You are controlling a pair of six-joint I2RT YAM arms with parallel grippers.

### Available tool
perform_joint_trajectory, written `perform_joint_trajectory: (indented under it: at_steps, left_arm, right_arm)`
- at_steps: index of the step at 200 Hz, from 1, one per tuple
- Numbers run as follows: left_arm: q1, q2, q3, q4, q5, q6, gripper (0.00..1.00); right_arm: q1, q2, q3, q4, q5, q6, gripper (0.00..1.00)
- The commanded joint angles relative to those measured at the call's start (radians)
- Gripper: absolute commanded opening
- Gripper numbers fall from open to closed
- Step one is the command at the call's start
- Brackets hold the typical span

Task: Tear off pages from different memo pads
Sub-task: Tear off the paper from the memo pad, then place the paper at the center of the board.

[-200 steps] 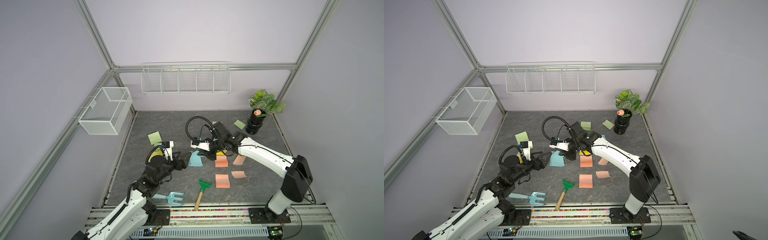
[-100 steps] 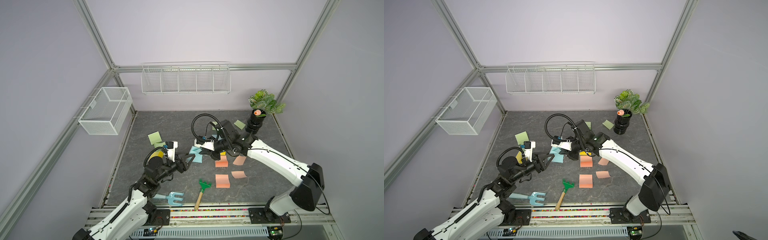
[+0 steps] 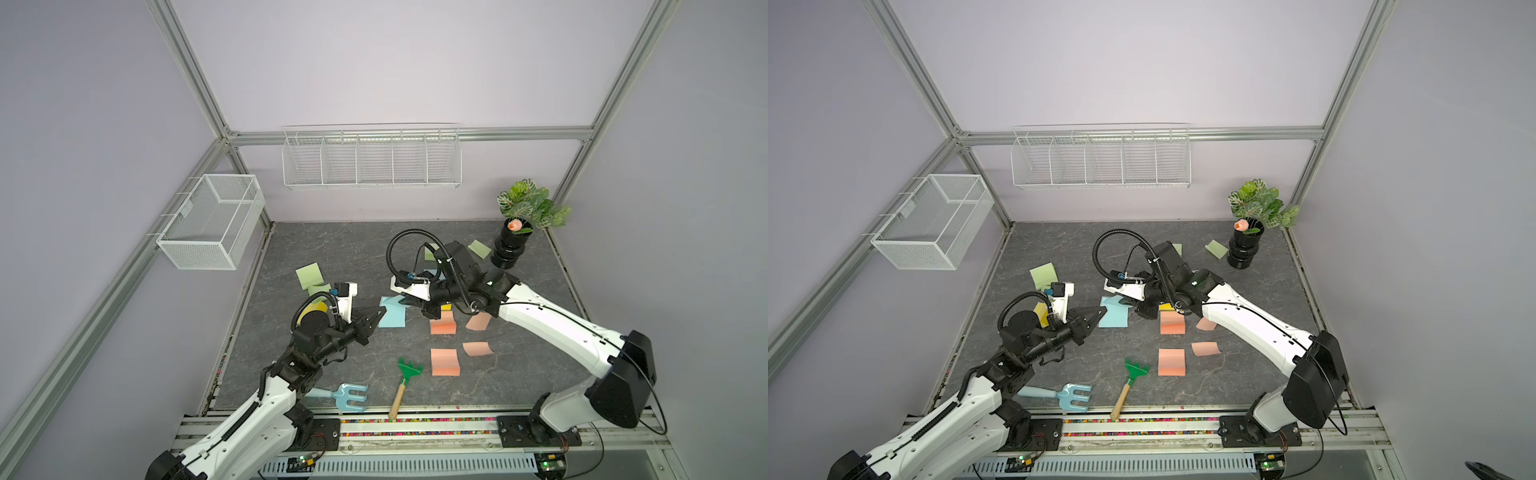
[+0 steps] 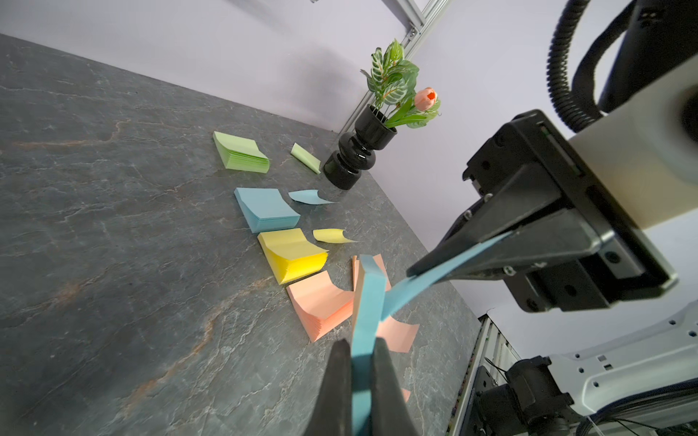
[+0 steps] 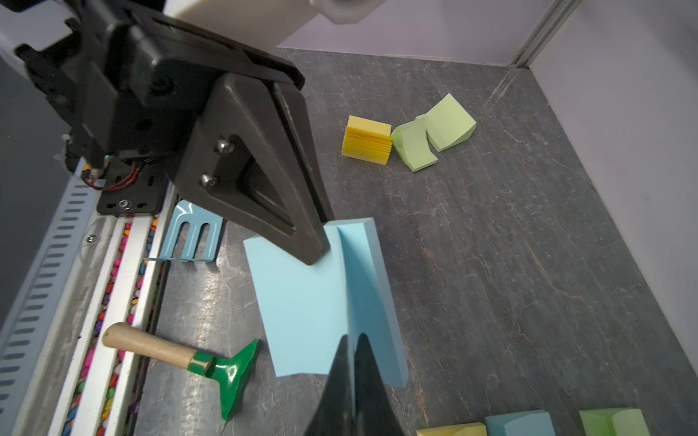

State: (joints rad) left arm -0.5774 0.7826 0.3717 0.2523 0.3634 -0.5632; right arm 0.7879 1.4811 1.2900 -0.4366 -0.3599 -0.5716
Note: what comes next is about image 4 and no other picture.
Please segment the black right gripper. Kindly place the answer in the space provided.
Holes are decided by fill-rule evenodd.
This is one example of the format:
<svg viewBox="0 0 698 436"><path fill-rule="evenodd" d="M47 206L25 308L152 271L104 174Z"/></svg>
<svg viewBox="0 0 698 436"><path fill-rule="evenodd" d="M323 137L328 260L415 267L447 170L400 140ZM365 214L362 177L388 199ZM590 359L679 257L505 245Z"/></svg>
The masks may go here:
<svg viewBox="0 0 698 436"><path fill-rule="evenodd" d="M542 112L503 125L463 177L479 201L407 276L513 231L446 279L503 280L533 314L655 299L677 285L674 268Z"/></svg>

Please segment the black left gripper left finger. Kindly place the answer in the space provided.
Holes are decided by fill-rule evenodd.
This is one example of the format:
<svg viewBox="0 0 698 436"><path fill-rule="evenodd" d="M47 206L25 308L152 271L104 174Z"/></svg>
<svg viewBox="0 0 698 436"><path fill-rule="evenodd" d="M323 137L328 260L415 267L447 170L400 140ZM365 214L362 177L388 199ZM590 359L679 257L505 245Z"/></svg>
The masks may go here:
<svg viewBox="0 0 698 436"><path fill-rule="evenodd" d="M352 362L350 344L333 344L316 405L305 436L352 434Z"/></svg>

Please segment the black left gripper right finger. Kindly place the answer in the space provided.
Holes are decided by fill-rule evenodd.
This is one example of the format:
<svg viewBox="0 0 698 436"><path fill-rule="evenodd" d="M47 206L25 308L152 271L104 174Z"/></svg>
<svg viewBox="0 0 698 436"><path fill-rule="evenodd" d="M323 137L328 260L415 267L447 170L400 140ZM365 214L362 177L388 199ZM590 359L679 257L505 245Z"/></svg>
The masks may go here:
<svg viewBox="0 0 698 436"><path fill-rule="evenodd" d="M372 434L416 435L399 386L387 342L377 338L372 355Z"/></svg>

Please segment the light blue memo pad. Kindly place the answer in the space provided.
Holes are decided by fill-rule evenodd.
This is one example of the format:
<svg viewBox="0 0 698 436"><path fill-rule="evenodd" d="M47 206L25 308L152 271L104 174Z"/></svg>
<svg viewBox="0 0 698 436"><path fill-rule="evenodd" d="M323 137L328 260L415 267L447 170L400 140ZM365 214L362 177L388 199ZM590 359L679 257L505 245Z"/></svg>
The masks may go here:
<svg viewBox="0 0 698 436"><path fill-rule="evenodd" d="M352 316L352 434L367 435L371 413L371 363L381 323L387 278L373 256L358 256Z"/></svg>

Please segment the yellow memo pad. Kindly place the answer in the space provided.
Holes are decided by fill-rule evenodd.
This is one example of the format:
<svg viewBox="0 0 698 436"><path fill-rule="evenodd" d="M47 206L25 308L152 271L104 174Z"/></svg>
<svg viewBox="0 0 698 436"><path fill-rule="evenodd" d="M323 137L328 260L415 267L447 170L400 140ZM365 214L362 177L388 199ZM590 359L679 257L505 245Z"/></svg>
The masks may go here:
<svg viewBox="0 0 698 436"><path fill-rule="evenodd" d="M279 284L320 272L328 258L327 250L310 243L300 228L263 232L257 239Z"/></svg>

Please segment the torn yellow memo page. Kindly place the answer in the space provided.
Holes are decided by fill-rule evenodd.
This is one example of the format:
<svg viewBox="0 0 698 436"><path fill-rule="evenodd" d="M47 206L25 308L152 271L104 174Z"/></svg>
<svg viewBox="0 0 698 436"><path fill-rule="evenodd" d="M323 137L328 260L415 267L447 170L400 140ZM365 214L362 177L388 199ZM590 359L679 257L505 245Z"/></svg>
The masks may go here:
<svg viewBox="0 0 698 436"><path fill-rule="evenodd" d="M313 231L314 239L322 243L332 243L333 245L343 245L344 243L354 243L354 240L345 236L344 229L327 228Z"/></svg>

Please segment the torn blue memo page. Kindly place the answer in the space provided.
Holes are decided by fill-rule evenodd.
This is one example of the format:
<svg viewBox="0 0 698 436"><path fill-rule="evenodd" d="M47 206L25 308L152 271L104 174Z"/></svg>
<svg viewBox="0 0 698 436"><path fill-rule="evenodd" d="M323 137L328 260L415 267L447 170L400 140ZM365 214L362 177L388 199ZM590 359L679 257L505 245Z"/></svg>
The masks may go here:
<svg viewBox="0 0 698 436"><path fill-rule="evenodd" d="M322 198L318 190L300 190L290 192L289 197L296 203L303 205L332 205L332 201Z"/></svg>

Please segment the torn green memo page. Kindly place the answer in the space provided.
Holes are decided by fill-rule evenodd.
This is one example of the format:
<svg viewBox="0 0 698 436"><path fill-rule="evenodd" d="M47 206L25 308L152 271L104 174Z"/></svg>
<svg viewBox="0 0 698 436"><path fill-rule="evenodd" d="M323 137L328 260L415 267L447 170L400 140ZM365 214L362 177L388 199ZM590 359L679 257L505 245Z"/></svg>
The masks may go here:
<svg viewBox="0 0 698 436"><path fill-rule="evenodd" d="M315 174L321 173L321 161L298 143L294 143L290 154Z"/></svg>

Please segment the green memo pad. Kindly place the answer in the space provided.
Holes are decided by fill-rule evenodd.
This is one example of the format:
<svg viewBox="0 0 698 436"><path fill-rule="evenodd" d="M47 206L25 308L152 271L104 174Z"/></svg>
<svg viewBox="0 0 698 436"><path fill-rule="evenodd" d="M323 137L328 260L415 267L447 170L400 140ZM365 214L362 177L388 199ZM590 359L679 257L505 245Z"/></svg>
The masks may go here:
<svg viewBox="0 0 698 436"><path fill-rule="evenodd" d="M270 161L254 140L217 131L213 132L213 139L225 169L268 173Z"/></svg>

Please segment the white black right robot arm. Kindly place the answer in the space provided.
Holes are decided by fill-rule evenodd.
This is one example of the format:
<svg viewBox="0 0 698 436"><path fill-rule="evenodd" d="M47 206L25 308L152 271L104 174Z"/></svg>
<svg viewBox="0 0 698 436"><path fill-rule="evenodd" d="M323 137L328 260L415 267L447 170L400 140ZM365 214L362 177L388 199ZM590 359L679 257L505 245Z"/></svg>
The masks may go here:
<svg viewBox="0 0 698 436"><path fill-rule="evenodd" d="M423 274L476 245L452 280L503 281L530 314L653 300L669 263L540 111L503 125L469 161L479 200L408 269ZM697 397L697 306L570 354L521 359L504 382L479 376L464 435L587 435L634 412L665 415Z"/></svg>

